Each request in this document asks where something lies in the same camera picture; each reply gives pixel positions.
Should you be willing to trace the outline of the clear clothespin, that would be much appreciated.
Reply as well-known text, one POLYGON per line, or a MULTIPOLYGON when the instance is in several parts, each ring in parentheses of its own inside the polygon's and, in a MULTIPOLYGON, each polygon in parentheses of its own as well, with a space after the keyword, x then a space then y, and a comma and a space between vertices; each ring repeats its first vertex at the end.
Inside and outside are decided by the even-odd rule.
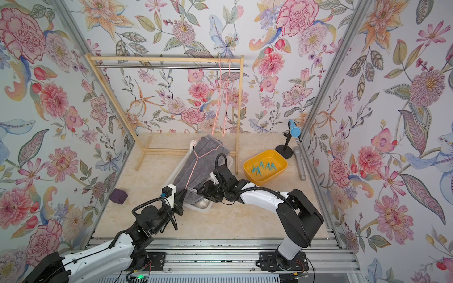
POLYGON ((197 193, 198 193, 198 190, 197 190, 197 189, 194 189, 194 188, 191 188, 191 187, 188 187, 187 190, 188 190, 189 192, 194 193, 194 194, 197 194, 197 193))

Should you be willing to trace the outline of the grey terry towel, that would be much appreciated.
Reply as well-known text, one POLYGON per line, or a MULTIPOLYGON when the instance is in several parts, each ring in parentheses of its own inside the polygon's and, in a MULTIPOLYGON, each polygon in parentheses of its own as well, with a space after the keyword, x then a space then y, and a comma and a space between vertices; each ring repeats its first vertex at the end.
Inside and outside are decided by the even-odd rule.
POLYGON ((230 149, 225 147, 222 141, 210 135, 201 137, 192 146, 192 152, 172 182, 178 192, 187 191, 185 203, 193 205, 203 200, 204 197, 198 195, 197 190, 202 187, 215 170, 215 161, 219 154, 228 156, 230 149))

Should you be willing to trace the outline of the pink wire hanger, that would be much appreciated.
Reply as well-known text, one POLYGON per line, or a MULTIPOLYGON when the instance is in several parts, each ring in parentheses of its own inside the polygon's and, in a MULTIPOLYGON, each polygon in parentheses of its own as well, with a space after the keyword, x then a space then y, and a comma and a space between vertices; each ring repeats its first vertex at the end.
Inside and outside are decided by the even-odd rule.
POLYGON ((229 99, 230 99, 231 67, 232 67, 232 61, 231 61, 231 58, 229 58, 228 59, 228 73, 226 73, 226 75, 221 76, 222 81, 225 82, 225 86, 224 86, 224 90, 223 90, 223 94, 222 94, 223 102, 225 104, 224 117, 223 117, 223 123, 222 123, 222 137, 225 136, 226 126, 227 126, 228 104, 229 104, 229 99))
POLYGON ((199 142, 191 154, 191 161, 185 172, 189 186, 197 186, 207 178, 215 169, 215 161, 219 154, 229 155, 230 150, 220 141, 210 139, 202 145, 199 142))
POLYGON ((218 81, 218 85, 217 85, 218 99, 217 99, 217 109, 215 112, 214 124, 213 124, 212 132, 211 132, 212 135, 214 135, 216 127, 217 127, 219 112, 220 112, 221 103, 222 103, 222 98, 221 98, 221 94, 222 94, 222 58, 221 57, 218 58, 218 67, 219 67, 219 77, 217 80, 218 81))

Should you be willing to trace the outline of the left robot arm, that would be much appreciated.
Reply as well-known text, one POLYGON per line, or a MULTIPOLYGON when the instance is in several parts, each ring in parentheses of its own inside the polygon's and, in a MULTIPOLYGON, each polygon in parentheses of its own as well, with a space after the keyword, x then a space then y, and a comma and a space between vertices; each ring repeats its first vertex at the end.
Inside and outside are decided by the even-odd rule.
POLYGON ((158 198, 132 210, 135 222, 119 231, 109 242, 73 254, 47 255, 25 278, 25 283, 94 283, 120 271, 138 271, 152 260, 146 251, 153 236, 172 224, 178 229, 175 215, 183 214, 186 190, 170 193, 164 187, 158 198))

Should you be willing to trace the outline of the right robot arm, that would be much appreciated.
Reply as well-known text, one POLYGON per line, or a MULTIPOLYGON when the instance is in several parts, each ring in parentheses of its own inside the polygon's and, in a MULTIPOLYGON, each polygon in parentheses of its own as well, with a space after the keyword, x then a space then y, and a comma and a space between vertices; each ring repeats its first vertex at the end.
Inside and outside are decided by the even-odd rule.
POLYGON ((260 187, 250 181, 238 180, 227 167, 228 162, 219 163, 226 159, 220 153, 214 162, 214 180, 206 181, 197 194, 215 203, 254 205, 267 211, 274 212, 281 222, 285 238, 275 252, 267 253, 256 262, 257 266, 268 272, 291 270, 298 265, 304 267, 298 259, 302 250, 311 246, 316 233, 324 224, 321 213, 309 198, 300 190, 277 192, 266 187, 260 187))

